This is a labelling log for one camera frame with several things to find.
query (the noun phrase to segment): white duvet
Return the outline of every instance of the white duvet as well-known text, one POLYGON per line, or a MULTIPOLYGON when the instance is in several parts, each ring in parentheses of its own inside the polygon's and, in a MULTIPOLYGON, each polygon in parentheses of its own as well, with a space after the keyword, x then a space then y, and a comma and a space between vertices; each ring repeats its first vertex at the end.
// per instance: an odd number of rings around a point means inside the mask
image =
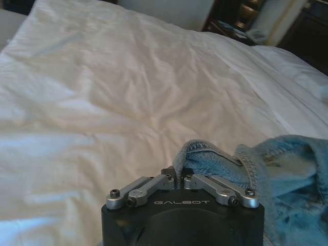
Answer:
POLYGON ((190 139, 328 138, 328 109, 252 48, 122 7, 39 0, 0 54, 0 245, 98 245, 112 188, 190 139))

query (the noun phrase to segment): blue denim garment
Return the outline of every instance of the blue denim garment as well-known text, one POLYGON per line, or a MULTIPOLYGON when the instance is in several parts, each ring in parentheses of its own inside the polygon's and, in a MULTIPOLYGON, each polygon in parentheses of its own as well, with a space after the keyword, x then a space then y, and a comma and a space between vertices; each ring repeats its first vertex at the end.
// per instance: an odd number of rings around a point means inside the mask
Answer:
POLYGON ((255 189, 265 207, 264 245, 328 245, 328 140, 280 136, 240 145, 234 156, 192 140, 173 165, 177 177, 185 167, 255 189))

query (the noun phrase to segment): bolt head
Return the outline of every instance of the bolt head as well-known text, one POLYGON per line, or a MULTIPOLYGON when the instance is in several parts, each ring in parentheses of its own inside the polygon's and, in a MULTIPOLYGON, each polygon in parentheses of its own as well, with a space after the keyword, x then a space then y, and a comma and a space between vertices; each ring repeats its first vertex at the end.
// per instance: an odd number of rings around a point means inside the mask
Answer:
POLYGON ((252 189, 246 189, 245 190, 245 195, 247 196, 255 196, 255 191, 252 189))
POLYGON ((239 201, 238 201, 237 197, 232 196, 232 197, 229 198, 228 204, 230 206, 234 206, 235 207, 235 206, 237 206, 239 204, 239 201))
POLYGON ((111 190, 110 191, 110 196, 111 196, 111 198, 117 198, 117 197, 119 197, 120 196, 119 190, 118 189, 111 190))
POLYGON ((128 207, 133 208, 133 207, 136 206, 136 204, 137 204, 137 201, 136 201, 136 199, 133 198, 133 197, 131 197, 131 198, 129 198, 129 199, 127 200, 127 206, 128 206, 128 207))

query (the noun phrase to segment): silver linkage bar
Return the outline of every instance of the silver linkage bar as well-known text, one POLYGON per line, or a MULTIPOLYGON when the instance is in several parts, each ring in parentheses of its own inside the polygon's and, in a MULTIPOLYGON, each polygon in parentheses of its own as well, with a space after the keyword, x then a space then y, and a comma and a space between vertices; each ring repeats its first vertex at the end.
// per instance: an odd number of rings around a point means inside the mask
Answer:
POLYGON ((170 174, 160 174, 141 186, 129 192, 127 206, 138 207, 147 203, 150 197, 157 190, 174 189, 174 179, 170 174))
POLYGON ((125 186, 123 189, 118 190, 114 189, 110 191, 110 194, 106 197, 106 206, 110 210, 120 209, 125 206, 126 201, 128 199, 128 194, 131 190, 136 189, 146 182, 148 182, 150 178, 148 177, 141 177, 134 181, 133 183, 125 186))
POLYGON ((185 189, 204 189, 215 197, 219 204, 226 206, 237 206, 239 204, 236 193, 201 174, 187 175, 184 178, 185 189))
POLYGON ((240 201, 241 205, 244 206, 245 208, 254 209, 259 206, 258 195, 255 193, 255 191, 250 189, 245 190, 220 176, 211 176, 210 180, 220 184, 225 188, 235 191, 238 200, 240 201))

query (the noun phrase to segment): pillow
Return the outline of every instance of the pillow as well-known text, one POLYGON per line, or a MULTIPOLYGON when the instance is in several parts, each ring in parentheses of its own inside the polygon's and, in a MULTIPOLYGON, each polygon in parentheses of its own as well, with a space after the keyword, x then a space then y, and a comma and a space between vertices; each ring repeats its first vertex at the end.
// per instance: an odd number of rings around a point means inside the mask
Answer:
POLYGON ((325 74, 289 51, 260 45, 254 46, 253 49, 269 60, 270 64, 280 73, 304 87, 320 101, 328 104, 328 77, 325 74))

